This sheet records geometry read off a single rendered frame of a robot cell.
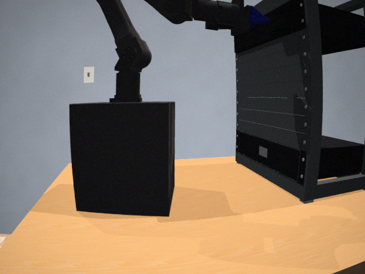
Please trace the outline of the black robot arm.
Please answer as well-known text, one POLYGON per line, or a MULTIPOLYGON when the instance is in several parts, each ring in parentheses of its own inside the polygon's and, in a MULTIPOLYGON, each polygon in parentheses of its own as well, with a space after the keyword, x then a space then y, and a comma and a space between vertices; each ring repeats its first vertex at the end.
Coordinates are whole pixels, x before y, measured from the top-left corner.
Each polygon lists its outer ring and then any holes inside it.
MULTIPOLYGON (((140 72, 147 67, 152 54, 135 30, 121 0, 96 0, 100 5, 115 39, 119 60, 115 65, 116 95, 110 103, 140 102, 140 72)), ((145 0, 174 24, 185 21, 205 21, 205 29, 233 29, 235 25, 215 23, 217 1, 211 0, 145 0), (192 11, 191 11, 192 10, 192 11), (217 28, 215 28, 217 27, 217 28)))

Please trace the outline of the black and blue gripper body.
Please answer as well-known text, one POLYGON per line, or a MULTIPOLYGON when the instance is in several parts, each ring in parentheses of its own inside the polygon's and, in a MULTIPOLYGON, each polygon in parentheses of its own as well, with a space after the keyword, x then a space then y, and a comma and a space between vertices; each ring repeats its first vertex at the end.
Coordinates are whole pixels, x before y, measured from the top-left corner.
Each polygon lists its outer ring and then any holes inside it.
POLYGON ((250 5, 244 7, 244 0, 232 0, 231 3, 217 1, 217 4, 221 12, 218 11, 215 23, 235 25, 231 29, 232 36, 250 31, 250 5))

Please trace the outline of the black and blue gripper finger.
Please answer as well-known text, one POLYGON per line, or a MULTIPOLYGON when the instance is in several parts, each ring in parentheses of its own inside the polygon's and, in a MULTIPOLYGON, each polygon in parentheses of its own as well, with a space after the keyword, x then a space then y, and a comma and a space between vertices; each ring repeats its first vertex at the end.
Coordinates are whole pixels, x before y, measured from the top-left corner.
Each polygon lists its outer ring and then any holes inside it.
POLYGON ((267 19, 263 19, 254 15, 250 15, 250 25, 256 25, 256 24, 265 24, 265 23, 270 23, 271 21, 267 20, 267 19), (254 23, 255 22, 255 23, 254 23))
POLYGON ((255 9, 253 6, 250 6, 250 15, 255 15, 257 17, 267 19, 271 21, 269 18, 266 18, 264 15, 262 15, 257 9, 255 9))

